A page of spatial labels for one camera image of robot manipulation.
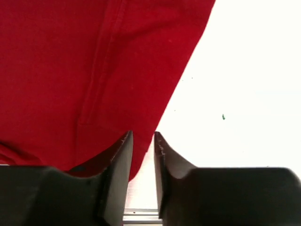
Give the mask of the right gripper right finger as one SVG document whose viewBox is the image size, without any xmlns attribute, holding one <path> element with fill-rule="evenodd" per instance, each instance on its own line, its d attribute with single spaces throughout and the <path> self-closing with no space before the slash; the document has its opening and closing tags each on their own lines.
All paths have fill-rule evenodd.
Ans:
<svg viewBox="0 0 301 226">
<path fill-rule="evenodd" d="M 301 181 L 287 168 L 198 168 L 154 134 L 165 226 L 298 226 Z"/>
</svg>

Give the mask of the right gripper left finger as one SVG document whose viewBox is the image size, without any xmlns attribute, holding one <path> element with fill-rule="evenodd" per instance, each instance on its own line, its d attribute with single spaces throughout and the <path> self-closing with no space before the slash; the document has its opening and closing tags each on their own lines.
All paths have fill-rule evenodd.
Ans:
<svg viewBox="0 0 301 226">
<path fill-rule="evenodd" d="M 132 153 L 133 133 L 128 131 L 70 171 L 1 166 L 1 225 L 122 225 Z"/>
</svg>

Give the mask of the dark red t shirt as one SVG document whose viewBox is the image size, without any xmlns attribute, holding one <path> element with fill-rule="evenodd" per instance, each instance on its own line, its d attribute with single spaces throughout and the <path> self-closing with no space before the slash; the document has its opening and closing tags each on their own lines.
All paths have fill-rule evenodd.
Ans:
<svg viewBox="0 0 301 226">
<path fill-rule="evenodd" d="M 125 132 L 139 171 L 212 0 L 3 0 L 0 162 L 87 163 Z"/>
</svg>

